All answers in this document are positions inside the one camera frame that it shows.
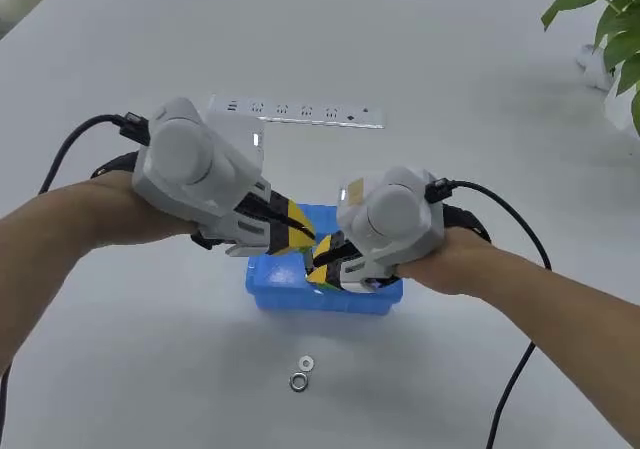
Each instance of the power strip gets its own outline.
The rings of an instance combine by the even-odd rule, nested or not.
[[[384,129],[382,110],[369,106],[347,106],[314,102],[272,102],[262,98],[229,97],[214,94],[209,113],[233,112],[255,116],[266,122],[319,126]]]

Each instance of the hand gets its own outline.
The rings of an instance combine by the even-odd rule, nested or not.
[[[128,172],[109,172],[59,191],[72,192],[88,214],[93,247],[140,244],[196,231],[194,223],[165,214],[138,196]]]
[[[443,294],[473,295],[474,283],[500,252],[473,231],[454,227],[446,230],[437,251],[400,264],[396,273]]]

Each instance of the forearm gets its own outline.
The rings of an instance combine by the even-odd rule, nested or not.
[[[0,371],[92,247],[81,200],[63,189],[40,196],[0,220]]]
[[[495,251],[469,292],[499,309],[640,446],[640,307]]]

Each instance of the green plant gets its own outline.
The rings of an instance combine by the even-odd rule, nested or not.
[[[560,11],[588,6],[598,0],[555,0],[542,15],[545,31]],[[617,94],[633,88],[636,95],[631,113],[640,134],[640,0],[602,0],[607,3],[594,40],[594,47],[604,46],[604,63],[609,71],[622,63]]]

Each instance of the human arm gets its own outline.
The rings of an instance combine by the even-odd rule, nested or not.
[[[38,196],[1,219],[0,373],[82,256],[193,231],[149,206],[119,171]]]
[[[400,266],[398,274],[500,310],[640,447],[640,306],[496,249],[465,229],[448,230],[441,250]]]

